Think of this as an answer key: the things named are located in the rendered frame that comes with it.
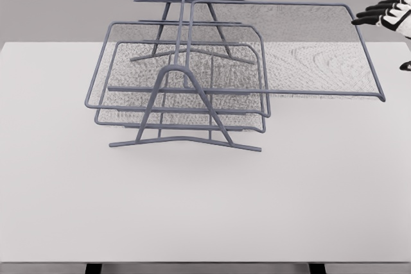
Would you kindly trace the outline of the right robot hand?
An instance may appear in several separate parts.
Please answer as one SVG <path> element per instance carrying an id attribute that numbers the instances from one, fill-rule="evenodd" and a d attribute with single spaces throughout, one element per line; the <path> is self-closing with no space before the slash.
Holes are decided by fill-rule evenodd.
<path id="1" fill-rule="evenodd" d="M 357 13 L 351 24 L 383 27 L 411 41 L 411 0 L 380 1 Z"/>

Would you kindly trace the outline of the medium grey mesh tray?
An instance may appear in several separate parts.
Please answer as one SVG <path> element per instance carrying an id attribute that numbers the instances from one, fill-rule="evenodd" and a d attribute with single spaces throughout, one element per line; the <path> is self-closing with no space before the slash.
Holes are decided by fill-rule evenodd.
<path id="1" fill-rule="evenodd" d="M 240 22 L 113 22 L 87 93 L 98 110 L 270 115 L 261 35 Z"/>

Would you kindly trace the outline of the large grey mesh tray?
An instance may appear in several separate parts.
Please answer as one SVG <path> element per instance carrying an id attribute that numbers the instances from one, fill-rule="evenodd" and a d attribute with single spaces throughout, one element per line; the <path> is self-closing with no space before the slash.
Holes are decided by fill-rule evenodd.
<path id="1" fill-rule="evenodd" d="M 342 3 L 197 0 L 191 22 L 213 22 L 254 44 L 272 94 L 386 100 L 353 13 Z"/>

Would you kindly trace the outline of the small grey mesh tray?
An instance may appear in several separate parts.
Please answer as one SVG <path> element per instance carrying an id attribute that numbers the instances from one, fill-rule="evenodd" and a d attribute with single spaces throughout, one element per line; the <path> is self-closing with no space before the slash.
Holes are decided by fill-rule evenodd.
<path id="1" fill-rule="evenodd" d="M 268 112 L 261 59 L 250 45 L 196 45 L 188 51 L 147 42 L 108 42 L 102 51 L 90 105 L 101 105 L 97 122 L 137 126 L 143 119 L 159 70 L 189 60 L 189 68 L 226 129 L 262 131 Z"/>

